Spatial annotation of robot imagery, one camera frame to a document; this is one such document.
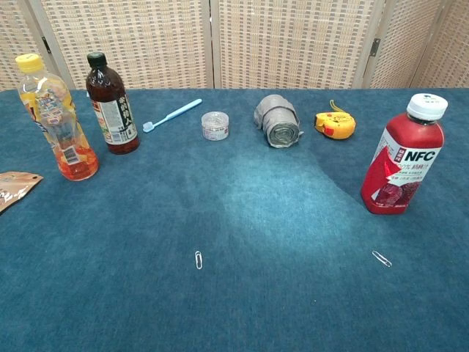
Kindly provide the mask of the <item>yellow tape measure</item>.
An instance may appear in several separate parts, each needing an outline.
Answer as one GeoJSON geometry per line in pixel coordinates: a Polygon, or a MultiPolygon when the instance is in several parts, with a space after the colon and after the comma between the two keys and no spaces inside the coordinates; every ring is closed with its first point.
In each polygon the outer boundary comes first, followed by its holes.
{"type": "Polygon", "coordinates": [[[329,100],[331,111],[320,112],[314,118],[314,128],[335,140],[350,138],[356,128],[356,121],[352,115],[339,108],[333,99],[329,100]]]}

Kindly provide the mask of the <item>small clear plastic jar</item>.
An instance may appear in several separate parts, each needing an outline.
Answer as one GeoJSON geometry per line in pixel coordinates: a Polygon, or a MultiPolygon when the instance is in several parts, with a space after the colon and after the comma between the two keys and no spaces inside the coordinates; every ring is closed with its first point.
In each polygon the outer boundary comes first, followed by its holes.
{"type": "Polygon", "coordinates": [[[202,135],[209,141],[220,141],[229,136],[229,116],[222,111],[210,111],[201,118],[202,135]]]}

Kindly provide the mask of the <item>light blue toothbrush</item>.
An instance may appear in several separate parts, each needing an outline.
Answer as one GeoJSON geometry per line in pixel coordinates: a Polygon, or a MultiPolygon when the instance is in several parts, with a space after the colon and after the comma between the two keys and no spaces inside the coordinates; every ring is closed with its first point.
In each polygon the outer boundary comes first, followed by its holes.
{"type": "Polygon", "coordinates": [[[168,122],[169,120],[172,120],[175,117],[178,117],[181,114],[184,114],[185,112],[197,107],[201,103],[202,103],[201,98],[195,99],[195,100],[191,101],[190,103],[187,103],[186,105],[184,105],[184,106],[178,108],[177,110],[171,112],[170,114],[167,114],[162,120],[160,120],[158,122],[152,122],[152,121],[146,122],[142,125],[143,132],[149,133],[149,132],[153,131],[159,125],[162,125],[165,122],[168,122]]]}

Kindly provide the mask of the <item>red NFC juice bottle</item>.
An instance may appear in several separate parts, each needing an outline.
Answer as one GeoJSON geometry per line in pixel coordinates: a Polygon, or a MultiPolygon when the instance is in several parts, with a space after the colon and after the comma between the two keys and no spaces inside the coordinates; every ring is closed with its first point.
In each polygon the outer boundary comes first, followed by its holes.
{"type": "Polygon", "coordinates": [[[411,97],[406,112],[391,119],[383,130],[361,187],[371,213],[404,213],[445,141],[438,121],[448,101],[431,93],[411,97]]]}

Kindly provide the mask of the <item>blue tablecloth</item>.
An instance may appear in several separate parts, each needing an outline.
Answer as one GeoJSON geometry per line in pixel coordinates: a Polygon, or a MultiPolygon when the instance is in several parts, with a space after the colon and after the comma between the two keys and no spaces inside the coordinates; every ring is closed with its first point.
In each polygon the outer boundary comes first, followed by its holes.
{"type": "Polygon", "coordinates": [[[43,176],[0,214],[0,352],[469,352],[469,89],[435,94],[443,149],[407,211],[378,216],[361,185],[410,89],[285,90],[303,135],[283,150],[254,124],[264,90],[131,90],[138,125],[202,104],[127,155],[75,91],[100,162],[77,183],[0,92],[0,172],[43,176]],[[331,99],[348,139],[314,128],[331,99]],[[203,137],[210,111],[227,138],[203,137]]]}

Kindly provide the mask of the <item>woven folding screen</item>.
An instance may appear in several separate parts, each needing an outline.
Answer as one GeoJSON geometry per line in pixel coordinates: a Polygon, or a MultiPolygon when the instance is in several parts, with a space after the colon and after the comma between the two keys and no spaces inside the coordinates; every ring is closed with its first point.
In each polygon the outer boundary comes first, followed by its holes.
{"type": "Polygon", "coordinates": [[[92,51],[131,89],[469,88],[469,0],[0,0],[0,92],[31,52],[82,89],[92,51]]]}

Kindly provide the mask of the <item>yellow-capped orange tea bottle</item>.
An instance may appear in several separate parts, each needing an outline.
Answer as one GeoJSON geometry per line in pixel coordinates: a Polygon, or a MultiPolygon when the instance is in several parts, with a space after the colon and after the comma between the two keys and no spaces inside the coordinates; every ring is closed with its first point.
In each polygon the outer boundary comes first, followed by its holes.
{"type": "Polygon", "coordinates": [[[22,54],[15,62],[23,74],[19,97],[49,143],[59,171],[71,181],[93,176],[99,162],[78,121],[66,84],[47,71],[38,54],[22,54]]]}

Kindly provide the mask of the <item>grey roll of bags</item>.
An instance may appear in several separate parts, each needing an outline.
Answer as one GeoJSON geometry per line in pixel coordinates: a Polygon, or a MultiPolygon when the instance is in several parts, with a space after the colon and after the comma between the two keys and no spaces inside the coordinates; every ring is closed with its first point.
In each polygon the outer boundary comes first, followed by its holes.
{"type": "Polygon", "coordinates": [[[294,106],[281,95],[268,95],[254,110],[254,123],[268,144],[277,149],[297,143],[303,132],[294,106]]]}

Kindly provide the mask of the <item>brown spout pouch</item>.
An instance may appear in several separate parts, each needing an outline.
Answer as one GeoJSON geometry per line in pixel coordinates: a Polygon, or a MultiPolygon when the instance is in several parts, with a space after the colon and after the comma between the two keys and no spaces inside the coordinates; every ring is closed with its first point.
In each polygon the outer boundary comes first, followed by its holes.
{"type": "Polygon", "coordinates": [[[0,214],[25,197],[43,176],[28,172],[0,173],[0,214]]]}

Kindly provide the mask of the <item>dark tea bottle black cap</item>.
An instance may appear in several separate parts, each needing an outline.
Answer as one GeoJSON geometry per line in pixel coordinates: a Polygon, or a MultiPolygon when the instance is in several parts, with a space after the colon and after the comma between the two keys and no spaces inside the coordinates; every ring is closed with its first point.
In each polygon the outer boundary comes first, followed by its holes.
{"type": "Polygon", "coordinates": [[[86,90],[109,151],[122,155],[139,147],[138,131],[120,75],[107,65],[102,52],[87,54],[91,70],[86,90]]]}

